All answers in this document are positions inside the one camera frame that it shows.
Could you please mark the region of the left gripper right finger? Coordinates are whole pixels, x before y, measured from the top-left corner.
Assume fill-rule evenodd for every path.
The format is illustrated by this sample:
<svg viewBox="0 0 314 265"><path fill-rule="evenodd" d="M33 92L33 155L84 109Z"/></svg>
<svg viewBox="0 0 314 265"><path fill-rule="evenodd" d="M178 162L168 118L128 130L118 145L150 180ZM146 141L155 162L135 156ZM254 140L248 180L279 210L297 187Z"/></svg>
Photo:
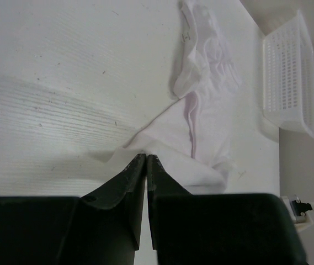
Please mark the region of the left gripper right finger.
<svg viewBox="0 0 314 265"><path fill-rule="evenodd" d="M193 195L155 155L147 159L148 214L159 264L306 264L275 195Z"/></svg>

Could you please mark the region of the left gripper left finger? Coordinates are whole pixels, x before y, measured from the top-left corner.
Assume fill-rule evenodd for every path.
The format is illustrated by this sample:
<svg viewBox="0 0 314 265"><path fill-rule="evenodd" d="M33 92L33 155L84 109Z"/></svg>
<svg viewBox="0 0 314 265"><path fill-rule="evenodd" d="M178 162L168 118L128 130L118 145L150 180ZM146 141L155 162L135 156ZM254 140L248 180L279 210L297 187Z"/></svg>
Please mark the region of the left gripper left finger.
<svg viewBox="0 0 314 265"><path fill-rule="evenodd" d="M0 264L133 264L146 156L82 197L0 197Z"/></svg>

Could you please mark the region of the white tank top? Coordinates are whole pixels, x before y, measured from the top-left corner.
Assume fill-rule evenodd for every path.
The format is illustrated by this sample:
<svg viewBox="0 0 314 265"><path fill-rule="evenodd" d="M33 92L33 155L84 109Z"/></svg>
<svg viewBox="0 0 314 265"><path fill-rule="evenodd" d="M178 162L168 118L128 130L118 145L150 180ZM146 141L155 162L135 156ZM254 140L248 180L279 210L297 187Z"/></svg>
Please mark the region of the white tank top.
<svg viewBox="0 0 314 265"><path fill-rule="evenodd" d="M103 177L113 178L145 153L192 194L221 194L234 167L232 116L241 80L213 11L199 1L183 1L181 10L186 40L173 87L178 99L114 151Z"/></svg>

